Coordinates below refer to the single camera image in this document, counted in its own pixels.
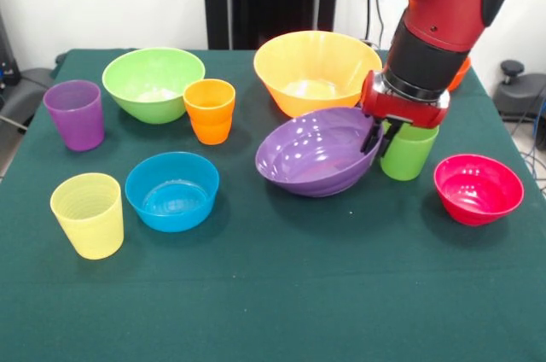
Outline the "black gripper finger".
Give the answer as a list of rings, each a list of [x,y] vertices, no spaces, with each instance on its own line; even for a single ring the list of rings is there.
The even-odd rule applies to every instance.
[[[382,130],[382,120],[378,118],[373,119],[372,126],[370,127],[367,137],[364,139],[360,151],[362,153],[369,153],[375,145],[380,141],[380,135]]]
[[[384,156],[389,149],[392,140],[398,134],[402,126],[404,125],[401,120],[384,120],[382,122],[383,139],[380,145],[380,155]]]

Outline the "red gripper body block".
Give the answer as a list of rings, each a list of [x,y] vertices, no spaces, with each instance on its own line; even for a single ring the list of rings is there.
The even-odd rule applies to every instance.
[[[400,120],[416,127],[439,126],[450,107],[447,90],[436,102],[421,102],[398,94],[383,72],[371,71],[363,81],[361,106],[364,114],[385,120]]]

